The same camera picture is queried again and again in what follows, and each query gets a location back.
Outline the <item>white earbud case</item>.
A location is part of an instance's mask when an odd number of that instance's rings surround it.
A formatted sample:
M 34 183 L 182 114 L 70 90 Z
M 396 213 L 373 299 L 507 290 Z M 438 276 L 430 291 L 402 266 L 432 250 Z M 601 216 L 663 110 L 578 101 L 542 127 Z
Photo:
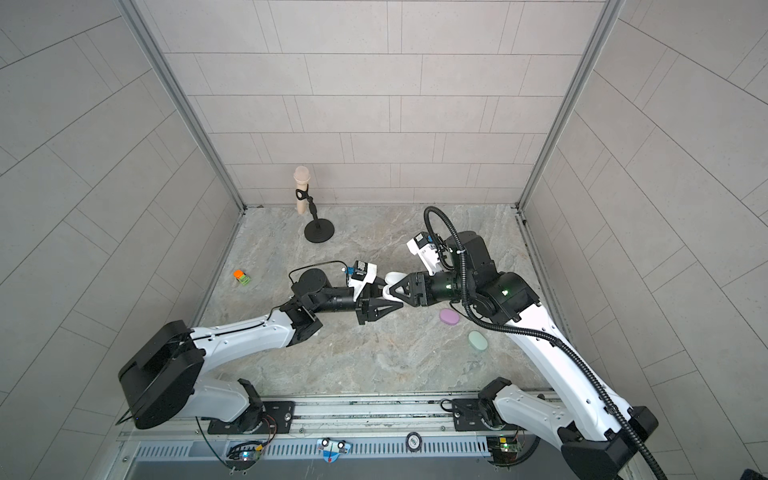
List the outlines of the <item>white earbud case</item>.
M 387 286 L 392 286 L 397 284 L 398 282 L 402 281 L 404 278 L 407 277 L 406 273 L 402 272 L 388 272 L 384 279 Z

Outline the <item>purple earbud case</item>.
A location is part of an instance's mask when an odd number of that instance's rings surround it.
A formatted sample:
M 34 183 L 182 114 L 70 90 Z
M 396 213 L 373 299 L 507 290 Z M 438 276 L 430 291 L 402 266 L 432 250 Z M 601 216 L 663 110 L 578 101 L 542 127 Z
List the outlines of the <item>purple earbud case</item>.
M 459 313 L 450 308 L 441 309 L 438 314 L 438 317 L 442 323 L 450 326 L 457 325 L 461 320 L 461 316 L 459 315 Z

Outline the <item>mint green earbud case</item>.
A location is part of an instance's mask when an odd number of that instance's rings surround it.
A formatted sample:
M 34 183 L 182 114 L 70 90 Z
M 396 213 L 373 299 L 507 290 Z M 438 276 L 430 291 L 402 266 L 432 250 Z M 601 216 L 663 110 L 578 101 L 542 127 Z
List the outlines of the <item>mint green earbud case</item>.
M 489 347 L 488 340 L 479 331 L 471 331 L 467 338 L 469 344 L 477 351 L 486 351 Z

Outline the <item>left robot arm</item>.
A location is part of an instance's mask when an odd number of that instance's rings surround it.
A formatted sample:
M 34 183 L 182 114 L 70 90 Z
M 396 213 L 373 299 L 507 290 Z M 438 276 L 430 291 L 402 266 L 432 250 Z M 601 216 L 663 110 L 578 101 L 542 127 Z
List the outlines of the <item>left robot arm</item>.
M 264 316 L 214 327 L 166 323 L 118 373 L 128 403 L 124 420 L 150 429 L 174 418 L 198 417 L 223 433 L 266 425 L 266 408 L 250 381 L 220 381 L 210 371 L 310 339 L 322 326 L 320 312 L 351 311 L 361 324 L 376 321 L 402 307 L 390 288 L 404 277 L 390 272 L 380 278 L 375 265 L 358 262 L 346 268 L 345 286 L 334 287 L 323 270 L 309 268 L 292 284 L 292 297 Z

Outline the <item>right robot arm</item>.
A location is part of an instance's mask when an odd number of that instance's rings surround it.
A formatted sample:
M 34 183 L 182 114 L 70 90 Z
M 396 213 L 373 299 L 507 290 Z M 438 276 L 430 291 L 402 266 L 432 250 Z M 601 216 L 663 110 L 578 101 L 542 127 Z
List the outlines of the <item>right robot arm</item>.
M 480 328 L 507 335 L 557 393 L 553 405 L 504 378 L 479 394 L 485 422 L 512 424 L 560 450 L 580 479 L 616 479 L 641 455 L 656 478 L 665 473 L 646 440 L 658 428 L 645 406 L 614 392 L 559 331 L 539 296 L 518 274 L 500 272 L 484 240 L 473 231 L 446 241 L 426 233 L 409 246 L 426 269 L 385 277 L 387 297 L 411 306 L 458 301 Z

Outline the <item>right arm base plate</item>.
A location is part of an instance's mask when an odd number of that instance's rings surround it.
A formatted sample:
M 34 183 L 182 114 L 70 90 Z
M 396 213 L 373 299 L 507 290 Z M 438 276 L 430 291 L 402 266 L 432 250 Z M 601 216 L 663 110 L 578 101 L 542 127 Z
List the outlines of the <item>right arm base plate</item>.
M 491 409 L 489 402 L 478 398 L 454 398 L 441 402 L 441 408 L 453 416 L 454 427 L 459 432 L 512 431 L 515 424 L 504 422 Z

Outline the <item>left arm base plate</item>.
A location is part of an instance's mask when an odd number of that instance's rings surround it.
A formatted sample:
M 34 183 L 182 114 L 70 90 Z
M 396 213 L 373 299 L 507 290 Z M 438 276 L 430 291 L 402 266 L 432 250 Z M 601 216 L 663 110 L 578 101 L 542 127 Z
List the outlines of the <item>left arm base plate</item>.
M 211 435 L 287 434 L 290 431 L 295 403 L 267 401 L 260 407 L 249 406 L 232 422 L 212 419 L 206 433 Z

